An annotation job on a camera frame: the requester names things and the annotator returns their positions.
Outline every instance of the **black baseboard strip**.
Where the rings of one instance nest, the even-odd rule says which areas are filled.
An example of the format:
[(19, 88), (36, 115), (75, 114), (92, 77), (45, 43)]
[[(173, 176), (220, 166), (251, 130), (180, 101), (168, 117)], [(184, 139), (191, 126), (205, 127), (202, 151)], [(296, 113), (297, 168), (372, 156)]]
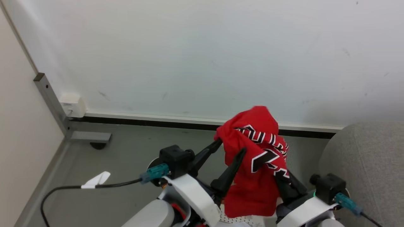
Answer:
[[(102, 124), (128, 124), (128, 125), (154, 126), (165, 128), (186, 128), (186, 129), (199, 129), (199, 130), (211, 130), (211, 131), (216, 131), (216, 129), (219, 127), (219, 125), (211, 125), (211, 124), (191, 124), (191, 123), (146, 121), (146, 120), (119, 119), (119, 118), (99, 118), (99, 117), (73, 118), (70, 121), (102, 123)], [(280, 129), (279, 135), (290, 137), (330, 139), (335, 135), (335, 133)]]

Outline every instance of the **beige wall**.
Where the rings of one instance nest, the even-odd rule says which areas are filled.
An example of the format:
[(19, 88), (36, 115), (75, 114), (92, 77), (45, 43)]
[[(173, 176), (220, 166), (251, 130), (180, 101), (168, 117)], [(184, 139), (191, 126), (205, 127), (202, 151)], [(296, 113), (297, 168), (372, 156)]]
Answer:
[(0, 226), (12, 227), (63, 134), (1, 10), (0, 31)]

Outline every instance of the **white wall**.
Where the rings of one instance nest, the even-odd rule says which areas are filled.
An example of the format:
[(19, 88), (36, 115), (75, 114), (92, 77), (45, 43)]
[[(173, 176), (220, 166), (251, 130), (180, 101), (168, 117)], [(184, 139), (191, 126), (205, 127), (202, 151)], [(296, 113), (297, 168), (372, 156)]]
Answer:
[(4, 0), (39, 71), (88, 113), (404, 120), (400, 0)]
[(0, 226), (12, 227), (63, 134), (1, 10), (0, 31)]

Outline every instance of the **red component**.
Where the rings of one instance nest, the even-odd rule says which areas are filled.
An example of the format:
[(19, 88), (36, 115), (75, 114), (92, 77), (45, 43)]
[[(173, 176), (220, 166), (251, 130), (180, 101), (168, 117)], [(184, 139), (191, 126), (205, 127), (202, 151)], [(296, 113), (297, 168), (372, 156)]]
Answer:
[(279, 191), (274, 176), (289, 181), (286, 170), (288, 145), (278, 136), (278, 123), (265, 106), (241, 112), (217, 129), (225, 149), (225, 163), (244, 147), (247, 153), (224, 199), (229, 218), (272, 216)]
[[(175, 204), (175, 203), (172, 203), (171, 204), (171, 206), (174, 208), (174, 209), (176, 209), (177, 211), (179, 211), (179, 213), (181, 214), (181, 216), (182, 216), (182, 219), (184, 219), (185, 220), (185, 218), (187, 217), (185, 214), (184, 214), (184, 212), (182, 211), (182, 209), (180, 209), (180, 207), (177, 205), (177, 204)], [(197, 225), (196, 227), (205, 227), (206, 225)]]

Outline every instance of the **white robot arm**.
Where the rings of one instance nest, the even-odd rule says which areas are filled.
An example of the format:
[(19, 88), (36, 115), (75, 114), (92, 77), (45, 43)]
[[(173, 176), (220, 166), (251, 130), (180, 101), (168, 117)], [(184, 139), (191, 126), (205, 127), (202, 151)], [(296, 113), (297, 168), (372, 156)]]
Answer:
[[(160, 194), (157, 200), (152, 201), (135, 216), (128, 220), (122, 227), (193, 227), (198, 224), (206, 224), (214, 227), (220, 219), (220, 203), (221, 199), (226, 195), (234, 176), (241, 164), (246, 150), (240, 151), (235, 157), (229, 168), (219, 177), (214, 180), (211, 185), (206, 185), (199, 181), (196, 176), (202, 164), (208, 159), (209, 155), (214, 153), (221, 141), (216, 141), (198, 153), (193, 158), (192, 151), (182, 151), (177, 146), (171, 146), (162, 149), (160, 157), (153, 161), (149, 168), (166, 163), (169, 169), (174, 169), (183, 175), (176, 177), (171, 175), (164, 176), (164, 183), (168, 186)], [(189, 154), (187, 170), (178, 168), (181, 165), (180, 160), (173, 161), (173, 156), (187, 156)], [(338, 206), (333, 201), (330, 204), (325, 203), (319, 197), (314, 197), (306, 193), (306, 188), (291, 174), (293, 187), (282, 181), (277, 181), (279, 190), (283, 190), (280, 194), (285, 203), (277, 208), (277, 226), (279, 227), (298, 227), (298, 226), (313, 226), (322, 224), (324, 227), (340, 227), (341, 223), (335, 220), (332, 209)], [(336, 181), (340, 185), (337, 190), (345, 189), (345, 182), (338, 177), (331, 175), (327, 176), (331, 181)], [(161, 185), (161, 179), (155, 181), (156, 186)], [(179, 214), (175, 213), (175, 209), (170, 204), (177, 204), (186, 218), (179, 218)]]

